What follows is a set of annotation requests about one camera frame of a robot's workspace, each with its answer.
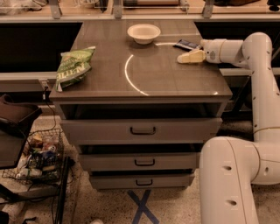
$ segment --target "blue tape cross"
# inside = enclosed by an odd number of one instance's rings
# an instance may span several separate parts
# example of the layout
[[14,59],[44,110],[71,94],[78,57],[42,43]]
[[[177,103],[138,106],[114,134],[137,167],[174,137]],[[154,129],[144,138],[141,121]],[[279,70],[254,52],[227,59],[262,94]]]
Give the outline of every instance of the blue tape cross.
[[139,223],[142,213],[145,213],[153,224],[158,224],[159,223],[159,220],[156,218],[156,216],[146,206],[146,203],[148,201],[150,193],[151,193],[151,190],[146,190],[143,194],[142,199],[140,200],[138,198],[138,196],[133,191],[131,191],[131,190],[128,191],[128,195],[138,205],[138,209],[136,211],[136,215],[135,215],[135,217],[132,221],[132,224],[138,224]]

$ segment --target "bowl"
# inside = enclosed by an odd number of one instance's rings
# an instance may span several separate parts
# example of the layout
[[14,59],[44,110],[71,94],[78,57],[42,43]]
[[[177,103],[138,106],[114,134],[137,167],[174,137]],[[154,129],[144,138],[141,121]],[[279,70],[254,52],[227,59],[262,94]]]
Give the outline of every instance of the bowl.
[[140,45],[148,45],[160,34],[153,24],[135,24],[128,29],[128,34]]

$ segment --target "drawer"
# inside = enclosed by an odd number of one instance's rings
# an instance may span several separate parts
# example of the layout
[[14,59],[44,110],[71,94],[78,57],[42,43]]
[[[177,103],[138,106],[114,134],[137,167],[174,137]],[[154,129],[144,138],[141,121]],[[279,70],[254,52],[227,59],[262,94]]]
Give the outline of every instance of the drawer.
[[123,188],[188,187],[193,182],[193,179],[193,173],[89,177],[92,187],[98,190]]
[[198,153],[79,155],[84,171],[184,170],[198,168]]
[[70,144],[203,143],[214,137],[220,118],[153,120],[64,120]]

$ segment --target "basket of items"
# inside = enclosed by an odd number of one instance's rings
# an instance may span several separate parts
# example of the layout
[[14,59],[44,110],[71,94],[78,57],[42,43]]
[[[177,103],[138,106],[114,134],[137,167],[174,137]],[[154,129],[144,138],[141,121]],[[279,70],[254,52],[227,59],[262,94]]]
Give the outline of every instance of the basket of items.
[[53,182],[61,177],[64,144],[60,129],[36,131],[29,135],[14,169],[4,170],[3,178],[22,184]]

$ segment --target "snack bag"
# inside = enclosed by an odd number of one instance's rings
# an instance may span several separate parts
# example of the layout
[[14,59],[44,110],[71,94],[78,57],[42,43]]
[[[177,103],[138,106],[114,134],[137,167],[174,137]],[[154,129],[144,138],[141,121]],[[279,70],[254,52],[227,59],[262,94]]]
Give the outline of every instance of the snack bag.
[[63,88],[80,82],[86,76],[86,72],[91,69],[89,61],[95,52],[95,46],[83,50],[63,52],[62,60],[56,76],[56,90],[62,92]]

